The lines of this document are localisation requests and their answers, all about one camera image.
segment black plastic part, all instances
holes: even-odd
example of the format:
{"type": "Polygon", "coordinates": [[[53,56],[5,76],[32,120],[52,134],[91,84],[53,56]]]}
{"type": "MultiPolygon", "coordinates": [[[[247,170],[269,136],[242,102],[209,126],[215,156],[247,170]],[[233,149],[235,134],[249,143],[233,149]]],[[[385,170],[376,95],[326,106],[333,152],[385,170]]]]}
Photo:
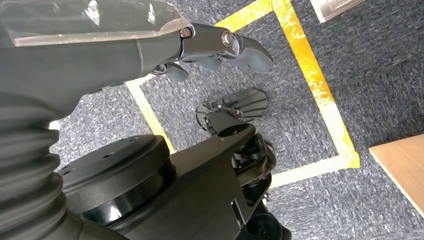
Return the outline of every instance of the black plastic part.
{"type": "Polygon", "coordinates": [[[282,226],[261,202],[236,240],[291,240],[292,233],[282,226]]]}
{"type": "Polygon", "coordinates": [[[169,155],[162,136],[138,135],[73,161],[58,172],[69,209],[102,225],[125,216],[174,178],[169,155]]]}
{"type": "Polygon", "coordinates": [[[224,57],[232,59],[231,62],[238,67],[251,67],[259,72],[269,71],[274,64],[270,53],[256,40],[252,38],[234,34],[240,49],[238,57],[232,59],[231,56],[224,57]]]}
{"type": "Polygon", "coordinates": [[[208,100],[200,104],[196,108],[196,120],[197,123],[205,130],[208,131],[208,119],[206,115],[212,112],[217,111],[226,111],[232,110],[232,114],[236,119],[239,119],[242,122],[250,122],[254,119],[262,117],[264,112],[268,108],[268,98],[267,95],[256,88],[247,88],[239,92],[214,99],[208,100]]]}
{"type": "Polygon", "coordinates": [[[257,199],[248,205],[231,165],[233,154],[255,135],[247,124],[233,135],[211,138],[170,156],[174,183],[140,210],[111,225],[129,239],[234,239],[250,218],[271,181],[258,185],[257,199]],[[236,200],[241,215],[231,203],[236,200]]]}

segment wooden board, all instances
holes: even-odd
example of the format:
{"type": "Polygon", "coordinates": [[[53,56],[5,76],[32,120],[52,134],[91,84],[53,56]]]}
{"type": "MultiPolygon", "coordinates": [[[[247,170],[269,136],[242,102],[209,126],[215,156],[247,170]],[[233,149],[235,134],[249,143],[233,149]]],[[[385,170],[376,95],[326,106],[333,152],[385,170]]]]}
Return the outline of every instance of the wooden board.
{"type": "Polygon", "coordinates": [[[369,151],[424,218],[424,134],[373,146],[369,151]]]}

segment screw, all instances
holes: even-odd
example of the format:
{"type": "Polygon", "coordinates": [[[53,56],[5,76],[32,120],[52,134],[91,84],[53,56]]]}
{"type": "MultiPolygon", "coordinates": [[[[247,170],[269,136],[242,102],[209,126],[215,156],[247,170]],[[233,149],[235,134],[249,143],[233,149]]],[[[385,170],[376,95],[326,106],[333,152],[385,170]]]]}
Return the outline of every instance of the screw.
{"type": "Polygon", "coordinates": [[[224,46],[231,47],[233,45],[233,40],[233,34],[230,31],[225,30],[222,33],[222,43],[224,44],[224,46]]]}
{"type": "Polygon", "coordinates": [[[182,38],[188,38],[188,37],[190,37],[190,35],[192,34],[192,31],[190,30],[190,28],[188,28],[188,27],[186,27],[186,28],[183,28],[183,29],[181,29],[180,31],[179,31],[179,35],[182,37],[182,38]]]}

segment clear acrylic sheet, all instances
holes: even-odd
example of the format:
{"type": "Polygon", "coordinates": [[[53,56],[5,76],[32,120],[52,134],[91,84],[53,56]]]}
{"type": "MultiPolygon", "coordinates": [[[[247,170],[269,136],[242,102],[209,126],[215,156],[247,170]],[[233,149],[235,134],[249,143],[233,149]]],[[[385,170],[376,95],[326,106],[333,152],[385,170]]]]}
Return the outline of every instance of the clear acrylic sheet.
{"type": "Polygon", "coordinates": [[[152,38],[190,25],[164,0],[3,0],[0,20],[16,47],[152,38]]]}

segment gray carpet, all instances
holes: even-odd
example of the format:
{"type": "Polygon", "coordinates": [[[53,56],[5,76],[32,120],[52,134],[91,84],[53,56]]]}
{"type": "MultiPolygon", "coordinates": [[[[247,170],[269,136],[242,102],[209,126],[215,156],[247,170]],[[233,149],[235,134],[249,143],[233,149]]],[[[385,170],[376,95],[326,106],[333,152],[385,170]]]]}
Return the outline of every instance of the gray carpet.
{"type": "Polygon", "coordinates": [[[59,142],[50,148],[60,155],[57,169],[122,138],[151,133],[123,85],[83,96],[73,113],[59,123],[59,142]]]}
{"type": "MultiPolygon", "coordinates": [[[[175,4],[190,21],[213,24],[249,2],[176,0],[175,4]]],[[[371,146],[424,133],[421,2],[368,0],[319,24],[309,0],[293,0],[362,163],[360,169],[270,191],[268,207],[292,230],[293,239],[424,239],[424,220],[368,153],[371,146]]],[[[228,63],[217,71],[185,64],[190,73],[187,81],[157,77],[141,86],[175,149],[207,138],[195,120],[199,102],[256,87],[270,98],[268,111],[254,124],[274,145],[276,173],[335,156],[274,14],[239,32],[270,51],[275,60],[270,72],[257,73],[228,63]]],[[[60,141],[53,151],[68,162],[104,144],[149,131],[128,91],[123,86],[108,88],[85,96],[75,112],[61,121],[60,141]]]]}

